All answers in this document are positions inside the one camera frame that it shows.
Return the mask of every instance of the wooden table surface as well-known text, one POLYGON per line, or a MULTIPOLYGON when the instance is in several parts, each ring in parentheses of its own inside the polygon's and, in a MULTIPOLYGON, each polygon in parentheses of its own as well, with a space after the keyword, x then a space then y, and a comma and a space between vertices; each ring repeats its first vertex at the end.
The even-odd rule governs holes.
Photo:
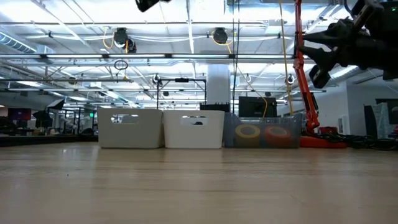
POLYGON ((398 153, 0 148, 0 223, 398 223, 398 153))

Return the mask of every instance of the red object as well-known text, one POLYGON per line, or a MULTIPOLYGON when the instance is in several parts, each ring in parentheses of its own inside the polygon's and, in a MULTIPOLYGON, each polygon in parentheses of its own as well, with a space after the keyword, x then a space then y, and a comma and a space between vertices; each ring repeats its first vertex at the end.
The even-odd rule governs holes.
POLYGON ((291 147, 292 137, 289 130, 279 126, 268 126, 265 130, 265 140, 273 147, 291 147))
POLYGON ((325 134, 325 133, 337 133, 337 128, 336 127, 319 127, 319 132, 321 132, 321 134, 325 134))
MULTIPOLYGON (((303 30, 301 23, 301 3, 302 0, 295 0, 295 19, 296 19, 296 46, 294 70, 297 76, 298 86, 303 98, 305 114, 307 116, 307 132, 314 133, 314 128, 319 127, 318 113, 313 104, 310 89, 308 87, 307 78, 303 69, 304 55, 299 51, 299 47, 304 44, 303 30)), ((345 143, 333 143, 325 139, 315 137, 302 136, 300 139, 300 147, 325 147, 325 148, 344 148, 347 147, 345 143)))
POLYGON ((330 142, 324 139, 318 139, 310 136, 301 136, 300 147, 345 149, 347 148, 347 144, 345 144, 344 142, 330 142))

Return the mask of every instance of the television screen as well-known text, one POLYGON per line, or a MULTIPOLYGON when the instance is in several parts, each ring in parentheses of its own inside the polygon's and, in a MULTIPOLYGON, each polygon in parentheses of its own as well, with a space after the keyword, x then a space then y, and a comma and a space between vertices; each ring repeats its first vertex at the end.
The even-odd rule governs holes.
POLYGON ((32 110, 29 108, 8 108, 8 119, 30 121, 32 110))

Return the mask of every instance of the orange tape roll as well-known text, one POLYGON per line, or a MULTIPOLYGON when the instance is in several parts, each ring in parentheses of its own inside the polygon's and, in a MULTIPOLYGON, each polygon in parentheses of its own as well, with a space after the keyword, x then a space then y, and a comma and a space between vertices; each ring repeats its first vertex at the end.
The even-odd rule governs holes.
POLYGON ((236 147, 259 147, 260 129, 253 124, 241 124, 235 128, 236 147))
POLYGON ((290 147, 292 143, 290 131, 280 126, 266 127, 265 138, 271 147, 290 147))

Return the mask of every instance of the white pillar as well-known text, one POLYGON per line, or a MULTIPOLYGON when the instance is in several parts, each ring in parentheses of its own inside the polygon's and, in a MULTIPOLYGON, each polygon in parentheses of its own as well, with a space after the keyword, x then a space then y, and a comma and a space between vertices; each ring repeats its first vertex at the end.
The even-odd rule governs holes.
POLYGON ((229 65, 208 65, 207 104, 230 103, 231 79, 229 65))

